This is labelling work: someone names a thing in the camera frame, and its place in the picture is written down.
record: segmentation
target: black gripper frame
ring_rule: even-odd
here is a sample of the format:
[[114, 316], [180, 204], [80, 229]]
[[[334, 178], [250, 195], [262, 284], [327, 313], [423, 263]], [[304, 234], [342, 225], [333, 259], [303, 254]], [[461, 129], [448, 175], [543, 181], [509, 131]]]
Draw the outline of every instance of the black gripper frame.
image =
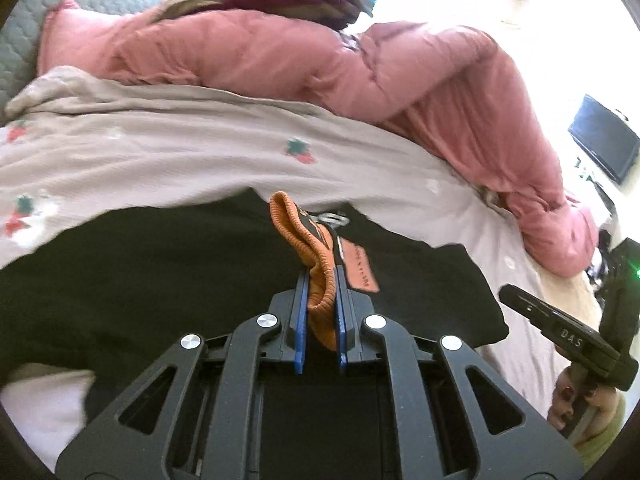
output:
[[[376, 376], [380, 478], [581, 478], [573, 447], [473, 349], [371, 318], [370, 298], [348, 289], [339, 263], [336, 275], [336, 366], [347, 377]], [[264, 390], [257, 378], [300, 371], [306, 280], [304, 272], [295, 290], [274, 296], [268, 314], [276, 323], [257, 316], [195, 348], [174, 344], [63, 451], [58, 477], [259, 480]], [[153, 412], [153, 424], [144, 412]], [[349, 431], [348, 421], [337, 431]]]

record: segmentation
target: bed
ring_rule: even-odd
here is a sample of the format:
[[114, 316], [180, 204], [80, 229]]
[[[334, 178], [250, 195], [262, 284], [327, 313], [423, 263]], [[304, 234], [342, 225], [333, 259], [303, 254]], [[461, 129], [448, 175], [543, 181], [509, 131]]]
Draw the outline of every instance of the bed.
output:
[[[311, 104], [193, 86], [123, 86], [70, 67], [33, 80], [40, 24], [57, 1], [19, 0], [0, 31], [0, 104], [13, 98], [0, 120], [11, 121], [4, 133], [15, 137], [0, 144], [0, 215], [10, 216], [25, 194], [40, 208], [19, 236], [0, 238], [0, 268], [108, 210], [207, 203], [245, 187], [268, 198], [285, 189], [310, 210], [350, 202], [405, 237], [432, 246], [462, 243], [494, 293], [514, 283], [597, 325], [583, 273], [559, 278], [536, 264], [509, 212], [407, 139]], [[123, 13], [160, 0], [77, 1]], [[213, 128], [215, 136], [203, 133]], [[291, 139], [310, 146], [314, 164], [285, 155]], [[524, 318], [503, 313], [510, 336], [479, 352], [546, 415], [566, 361]], [[2, 405], [53, 470], [84, 425], [92, 372], [31, 365], [12, 379], [0, 393]]]

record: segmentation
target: human hand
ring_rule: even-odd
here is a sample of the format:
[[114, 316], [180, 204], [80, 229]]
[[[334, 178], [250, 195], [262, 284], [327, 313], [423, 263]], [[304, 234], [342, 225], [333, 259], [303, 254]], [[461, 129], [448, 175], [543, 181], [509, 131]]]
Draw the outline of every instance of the human hand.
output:
[[[546, 420], [556, 430], [561, 431], [573, 418], [572, 404], [577, 393], [577, 387], [571, 379], [571, 367], [567, 367], [558, 377], [551, 408], [546, 416]], [[620, 402], [617, 390], [613, 386], [604, 384], [597, 384], [594, 388], [587, 389], [585, 400], [591, 406], [596, 407], [597, 411], [591, 424], [588, 425], [576, 444], [581, 444], [606, 430], [613, 420]]]

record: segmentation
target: strawberry print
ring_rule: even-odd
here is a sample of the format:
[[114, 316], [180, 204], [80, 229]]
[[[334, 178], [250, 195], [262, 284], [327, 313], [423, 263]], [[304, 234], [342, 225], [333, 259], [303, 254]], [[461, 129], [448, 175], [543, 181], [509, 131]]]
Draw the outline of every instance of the strawberry print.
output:
[[4, 223], [4, 232], [6, 233], [6, 235], [9, 238], [11, 238], [20, 229], [25, 229], [25, 228], [29, 227], [20, 218], [21, 218], [20, 215], [14, 213]]
[[14, 142], [27, 132], [24, 121], [18, 121], [15, 126], [8, 127], [9, 132], [6, 134], [7, 142]]
[[316, 160], [311, 151], [309, 151], [309, 145], [300, 139], [289, 139], [287, 147], [284, 150], [286, 155], [294, 156], [302, 164], [314, 164]]
[[33, 198], [29, 195], [20, 195], [15, 201], [15, 213], [21, 216], [29, 216], [33, 213]]

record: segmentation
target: finger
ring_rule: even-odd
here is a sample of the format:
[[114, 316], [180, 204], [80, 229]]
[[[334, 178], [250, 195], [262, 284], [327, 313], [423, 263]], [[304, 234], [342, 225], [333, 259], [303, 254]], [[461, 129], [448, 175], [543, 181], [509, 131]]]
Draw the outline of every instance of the finger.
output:
[[575, 384], [571, 380], [571, 367], [565, 368], [560, 375], [558, 375], [558, 380], [556, 381], [556, 390], [565, 392], [570, 388], [575, 395]]
[[564, 429], [565, 423], [562, 419], [553, 413], [552, 410], [549, 410], [549, 413], [546, 416], [546, 421], [551, 424], [556, 430], [562, 431]]
[[571, 357], [569, 357], [569, 354], [564, 350], [562, 350], [558, 345], [556, 345], [556, 352], [558, 352], [565, 359], [569, 359], [569, 361], [571, 360]]
[[562, 417], [568, 415], [570, 417], [574, 416], [574, 407], [572, 405], [572, 398], [569, 400], [561, 397], [561, 394], [554, 394], [553, 402], [551, 404], [550, 411], [552, 411], [556, 416]]
[[600, 384], [584, 392], [586, 401], [603, 412], [613, 412], [618, 407], [618, 392], [612, 386]]

